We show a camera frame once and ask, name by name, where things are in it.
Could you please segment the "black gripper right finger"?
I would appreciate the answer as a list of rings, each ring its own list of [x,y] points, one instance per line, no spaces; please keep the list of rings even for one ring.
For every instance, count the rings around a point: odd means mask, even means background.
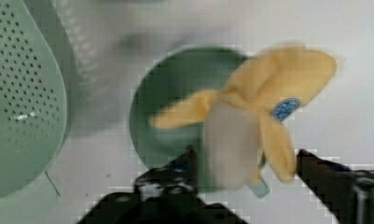
[[[374,170],[353,170],[301,149],[297,174],[339,224],[374,224]]]

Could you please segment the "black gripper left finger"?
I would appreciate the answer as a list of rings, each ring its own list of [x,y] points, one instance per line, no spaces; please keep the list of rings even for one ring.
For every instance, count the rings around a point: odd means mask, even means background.
[[[143,202],[176,189],[192,194],[199,191],[198,155],[193,146],[187,146],[183,154],[166,165],[146,171],[133,183],[133,192]]]

